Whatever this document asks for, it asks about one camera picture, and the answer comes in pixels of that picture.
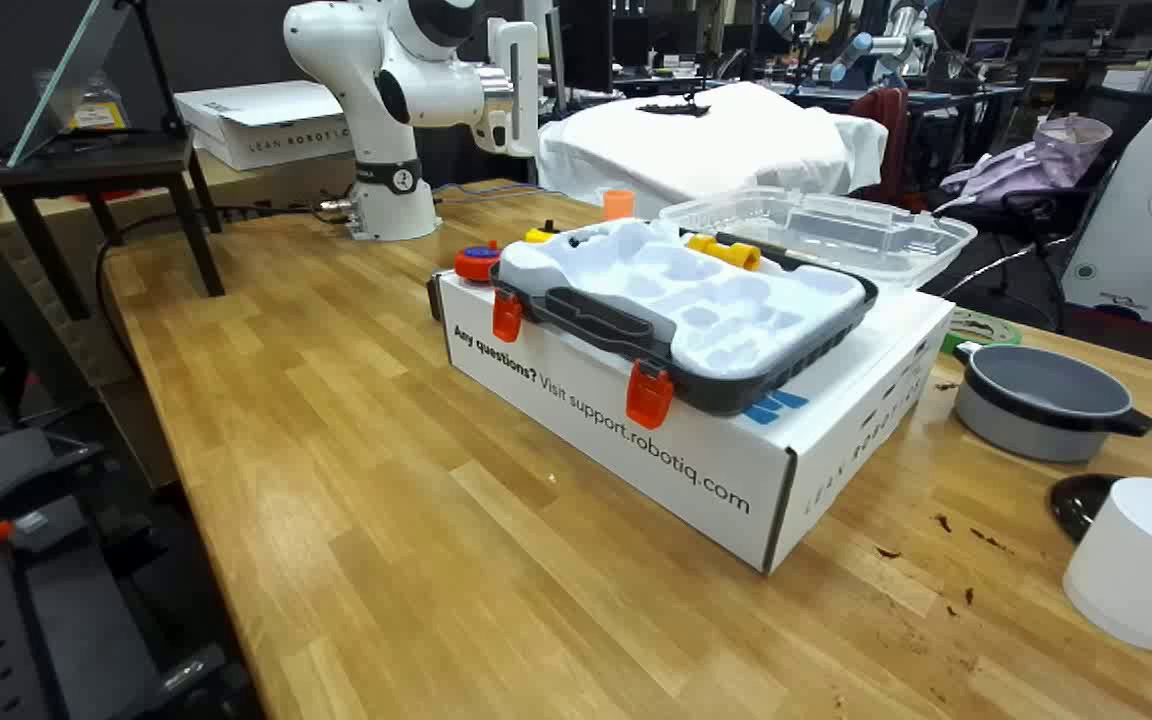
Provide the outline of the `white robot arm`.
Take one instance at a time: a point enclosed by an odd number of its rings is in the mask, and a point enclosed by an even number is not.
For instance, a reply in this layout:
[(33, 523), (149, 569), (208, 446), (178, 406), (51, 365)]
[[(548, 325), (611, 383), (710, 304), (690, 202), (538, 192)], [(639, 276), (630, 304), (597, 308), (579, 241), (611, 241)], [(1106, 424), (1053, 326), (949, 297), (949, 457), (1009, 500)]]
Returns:
[(296, 69), (345, 109), (357, 241), (437, 231), (421, 127), (470, 127), (482, 153), (515, 160), (542, 144), (533, 20), (482, 14), (476, 0), (305, 0), (279, 33)]

